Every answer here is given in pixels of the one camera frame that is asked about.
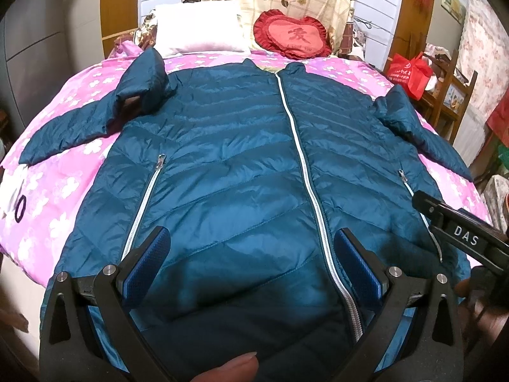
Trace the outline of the person's thumb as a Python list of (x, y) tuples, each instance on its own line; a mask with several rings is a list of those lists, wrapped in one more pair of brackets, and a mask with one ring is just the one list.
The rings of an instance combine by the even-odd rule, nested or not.
[(257, 353), (250, 352), (229, 360), (223, 366), (199, 374), (192, 382), (252, 382), (258, 369)]

